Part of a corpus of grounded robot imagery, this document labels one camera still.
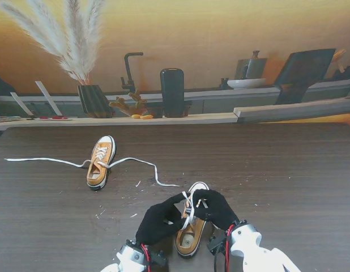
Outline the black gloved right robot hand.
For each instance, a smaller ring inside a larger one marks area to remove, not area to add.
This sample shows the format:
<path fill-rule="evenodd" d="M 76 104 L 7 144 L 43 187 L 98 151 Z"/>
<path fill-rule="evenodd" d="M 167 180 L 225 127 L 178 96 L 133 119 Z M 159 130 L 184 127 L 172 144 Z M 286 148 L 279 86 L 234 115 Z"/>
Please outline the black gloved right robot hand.
<path fill-rule="evenodd" d="M 194 215 L 197 218 L 211 222 L 223 231 L 226 231 L 232 224 L 239 224 L 239 218 L 221 193 L 215 190 L 198 189 L 193 194 L 194 204 L 200 199 L 205 199 L 208 207 L 195 207 Z"/>

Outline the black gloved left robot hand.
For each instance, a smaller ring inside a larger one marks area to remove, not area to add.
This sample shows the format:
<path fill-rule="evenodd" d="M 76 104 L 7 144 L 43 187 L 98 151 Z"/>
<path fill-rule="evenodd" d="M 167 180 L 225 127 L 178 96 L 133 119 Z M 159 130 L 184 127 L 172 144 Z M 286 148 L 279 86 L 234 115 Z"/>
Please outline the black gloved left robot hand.
<path fill-rule="evenodd" d="M 185 218 L 175 204 L 183 201 L 182 193 L 174 195 L 164 202 L 151 206 L 136 232 L 138 244 L 155 245 L 163 239 L 176 234 L 184 225 Z"/>

